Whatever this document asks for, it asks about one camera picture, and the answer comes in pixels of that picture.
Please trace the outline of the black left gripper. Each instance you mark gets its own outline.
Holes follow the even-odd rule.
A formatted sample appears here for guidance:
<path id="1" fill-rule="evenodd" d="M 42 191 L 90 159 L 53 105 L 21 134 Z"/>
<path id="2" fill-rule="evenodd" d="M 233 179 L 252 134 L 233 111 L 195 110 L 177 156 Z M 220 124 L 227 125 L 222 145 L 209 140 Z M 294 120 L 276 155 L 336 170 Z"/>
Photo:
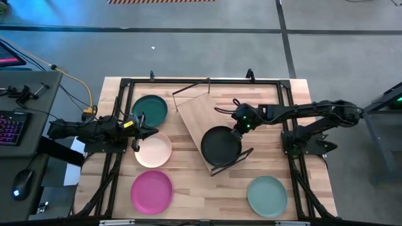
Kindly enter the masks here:
<path id="1" fill-rule="evenodd" d="M 139 140 L 144 140 L 154 134 L 159 132 L 159 129 L 155 127 L 145 126 L 145 114 L 142 112 L 141 115 L 133 121 L 128 121 L 125 123 L 125 130 L 128 132 L 129 137 L 133 137 L 131 147 L 134 152 L 139 152 Z"/>

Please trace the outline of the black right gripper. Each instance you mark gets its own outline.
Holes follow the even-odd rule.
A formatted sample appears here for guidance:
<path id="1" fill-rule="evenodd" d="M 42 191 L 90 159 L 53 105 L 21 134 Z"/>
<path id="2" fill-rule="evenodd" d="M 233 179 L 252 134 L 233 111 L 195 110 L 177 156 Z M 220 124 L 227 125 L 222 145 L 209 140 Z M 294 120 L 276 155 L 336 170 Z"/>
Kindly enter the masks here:
<path id="1" fill-rule="evenodd" d="M 249 104 L 238 105 L 231 117 L 236 121 L 232 133 L 238 135 L 239 138 L 242 138 L 240 132 L 255 130 L 255 128 L 263 124 L 258 109 Z"/>

